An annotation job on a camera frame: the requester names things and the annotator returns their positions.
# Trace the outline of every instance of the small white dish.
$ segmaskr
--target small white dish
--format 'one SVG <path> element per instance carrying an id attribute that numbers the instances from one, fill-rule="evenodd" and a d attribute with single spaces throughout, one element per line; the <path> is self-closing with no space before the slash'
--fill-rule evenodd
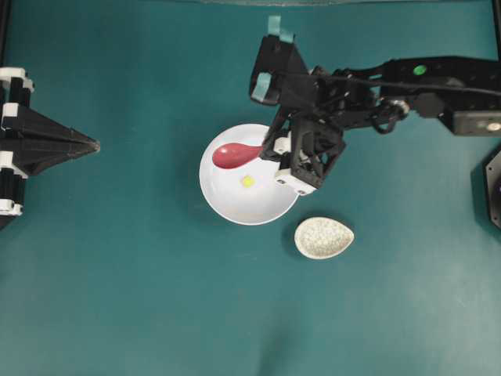
<path id="1" fill-rule="evenodd" d="M 297 227 L 294 234 L 299 252 L 316 260 L 339 255 L 354 239 L 353 231 L 345 225 L 324 217 L 306 219 Z"/>
<path id="2" fill-rule="evenodd" d="M 237 125 L 212 140 L 200 162 L 200 188 L 207 203 L 223 218 L 240 225 L 262 225 L 285 214 L 297 200 L 288 186 L 274 180 L 278 164 L 260 158 L 225 170 L 212 162 L 214 151 L 226 143 L 259 146 L 269 127 Z"/>

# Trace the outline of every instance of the speckled dish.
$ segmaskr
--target speckled dish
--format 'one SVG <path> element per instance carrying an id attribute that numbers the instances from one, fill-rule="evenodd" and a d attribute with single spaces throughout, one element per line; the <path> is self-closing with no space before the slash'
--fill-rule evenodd
<path id="1" fill-rule="evenodd" d="M 297 227 L 294 234 L 299 252 L 317 260 L 339 255 L 354 239 L 353 231 L 345 225 L 324 217 L 306 219 Z"/>

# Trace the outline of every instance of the red spoon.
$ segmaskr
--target red spoon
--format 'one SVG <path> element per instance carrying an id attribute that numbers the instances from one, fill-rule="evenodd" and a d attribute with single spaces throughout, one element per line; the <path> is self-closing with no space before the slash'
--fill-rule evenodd
<path id="1" fill-rule="evenodd" d="M 212 154 L 212 162 L 219 168 L 237 168 L 259 156 L 263 146 L 249 146 L 242 143 L 227 143 Z"/>

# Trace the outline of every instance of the green light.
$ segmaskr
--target green light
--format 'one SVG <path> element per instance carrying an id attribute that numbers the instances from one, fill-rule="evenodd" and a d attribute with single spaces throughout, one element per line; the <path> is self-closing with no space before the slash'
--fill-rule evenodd
<path id="1" fill-rule="evenodd" d="M 417 67 L 414 68 L 414 74 L 416 76 L 420 76 L 422 74 L 425 74 L 426 73 L 426 65 L 418 65 Z"/>

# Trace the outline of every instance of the white bowl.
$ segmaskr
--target white bowl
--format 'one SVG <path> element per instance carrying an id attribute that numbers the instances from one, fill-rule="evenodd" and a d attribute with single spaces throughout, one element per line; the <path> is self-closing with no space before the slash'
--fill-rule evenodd
<path id="1" fill-rule="evenodd" d="M 221 216 L 240 225 L 262 225 L 285 214 L 297 200 L 288 186 L 274 180 L 278 164 L 256 158 L 244 166 L 225 170 L 212 163 L 214 151 L 226 143 L 261 145 L 268 127 L 260 124 L 237 125 L 212 140 L 200 162 L 200 187 L 207 203 Z M 254 185 L 245 187 L 250 176 Z"/>

